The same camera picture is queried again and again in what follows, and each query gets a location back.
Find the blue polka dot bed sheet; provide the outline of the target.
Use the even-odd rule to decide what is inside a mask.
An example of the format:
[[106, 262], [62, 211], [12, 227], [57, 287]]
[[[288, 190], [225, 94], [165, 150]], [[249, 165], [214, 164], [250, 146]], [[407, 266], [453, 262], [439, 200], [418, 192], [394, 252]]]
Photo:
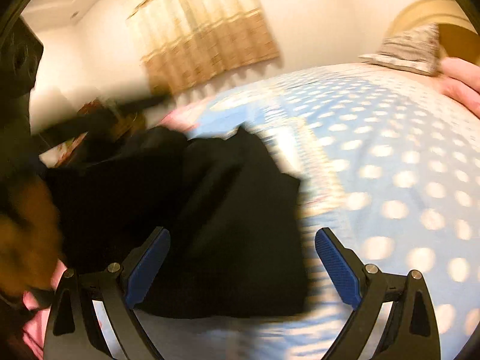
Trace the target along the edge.
[[193, 135], [244, 122], [304, 179], [308, 311], [278, 320], [169, 320], [139, 314], [166, 359], [325, 359], [351, 298], [314, 250], [330, 227], [370, 275], [426, 279], [442, 359], [479, 357], [479, 121], [417, 78], [361, 65], [318, 67], [199, 106]]

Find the cream wooden headboard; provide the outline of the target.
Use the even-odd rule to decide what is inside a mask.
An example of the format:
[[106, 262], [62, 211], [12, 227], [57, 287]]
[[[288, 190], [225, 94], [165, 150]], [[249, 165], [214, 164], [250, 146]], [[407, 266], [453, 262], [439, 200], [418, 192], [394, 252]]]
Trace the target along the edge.
[[455, 57], [479, 65], [479, 35], [453, 0], [419, 0], [391, 22], [385, 37], [427, 24], [439, 26], [441, 57]]

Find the beige patterned window curtain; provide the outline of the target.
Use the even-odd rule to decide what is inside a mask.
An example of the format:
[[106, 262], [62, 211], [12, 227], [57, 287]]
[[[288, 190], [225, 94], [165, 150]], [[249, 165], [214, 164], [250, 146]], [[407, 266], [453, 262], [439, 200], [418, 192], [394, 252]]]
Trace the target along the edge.
[[152, 92], [174, 94], [280, 51], [260, 0], [122, 0]]

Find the black jacket with brown fur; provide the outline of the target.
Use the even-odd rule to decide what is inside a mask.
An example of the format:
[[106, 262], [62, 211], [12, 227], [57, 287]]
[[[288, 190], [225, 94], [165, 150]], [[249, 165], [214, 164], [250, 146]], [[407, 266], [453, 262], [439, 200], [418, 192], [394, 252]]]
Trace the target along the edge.
[[57, 263], [120, 262], [162, 227], [170, 248], [140, 307], [168, 318], [291, 316], [308, 275], [300, 182], [261, 139], [189, 139], [154, 127], [48, 168], [33, 152], [29, 97], [1, 102], [1, 295], [48, 290]]

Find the brown wooden desk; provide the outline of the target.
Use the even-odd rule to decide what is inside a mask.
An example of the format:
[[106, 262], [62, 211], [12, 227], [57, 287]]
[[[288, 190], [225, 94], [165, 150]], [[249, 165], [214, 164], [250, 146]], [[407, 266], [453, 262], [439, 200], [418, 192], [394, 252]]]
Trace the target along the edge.
[[143, 111], [157, 104], [155, 97], [88, 102], [75, 116], [34, 133], [34, 147], [40, 155], [59, 149], [56, 167], [101, 162], [114, 156], [132, 137], [146, 130]]

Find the pink floral folded quilt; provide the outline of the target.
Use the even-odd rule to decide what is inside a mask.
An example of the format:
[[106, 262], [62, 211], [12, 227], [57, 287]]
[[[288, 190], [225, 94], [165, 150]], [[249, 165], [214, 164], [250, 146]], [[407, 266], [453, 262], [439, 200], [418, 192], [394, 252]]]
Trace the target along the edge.
[[440, 60], [439, 93], [463, 105], [477, 118], [480, 106], [480, 67], [461, 58]]

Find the grey patterned pillow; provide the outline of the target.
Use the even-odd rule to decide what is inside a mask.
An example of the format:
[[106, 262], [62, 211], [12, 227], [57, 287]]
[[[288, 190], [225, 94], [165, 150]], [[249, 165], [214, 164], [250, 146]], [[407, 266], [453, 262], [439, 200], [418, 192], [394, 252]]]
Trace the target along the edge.
[[427, 24], [383, 40], [377, 52], [360, 55], [364, 63], [434, 77], [439, 69], [439, 26]]

